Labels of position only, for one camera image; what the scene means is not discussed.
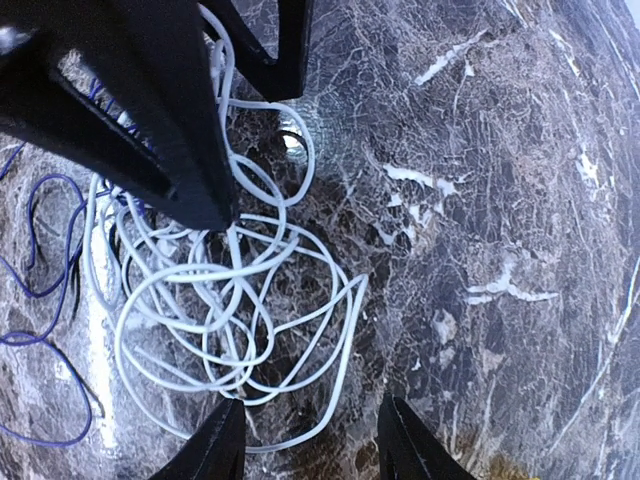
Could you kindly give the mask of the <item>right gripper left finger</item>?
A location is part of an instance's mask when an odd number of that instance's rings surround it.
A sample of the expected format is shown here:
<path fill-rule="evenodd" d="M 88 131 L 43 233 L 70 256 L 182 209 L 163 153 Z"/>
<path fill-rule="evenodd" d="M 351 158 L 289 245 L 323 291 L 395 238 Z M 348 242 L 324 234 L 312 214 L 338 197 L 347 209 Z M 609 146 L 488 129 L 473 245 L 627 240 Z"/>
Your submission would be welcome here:
<path fill-rule="evenodd" d="M 243 402 L 225 399 L 150 480 L 240 480 L 244 477 L 245 436 Z"/>

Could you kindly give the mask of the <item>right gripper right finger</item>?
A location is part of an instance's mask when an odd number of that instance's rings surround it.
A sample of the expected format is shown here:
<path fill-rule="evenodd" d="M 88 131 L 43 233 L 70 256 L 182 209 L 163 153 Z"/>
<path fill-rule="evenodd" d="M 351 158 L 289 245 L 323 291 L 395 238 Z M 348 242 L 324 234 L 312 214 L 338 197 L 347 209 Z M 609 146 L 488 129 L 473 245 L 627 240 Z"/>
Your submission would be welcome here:
<path fill-rule="evenodd" d="M 400 397 L 386 393 L 377 419 L 381 479 L 474 480 Z"/>

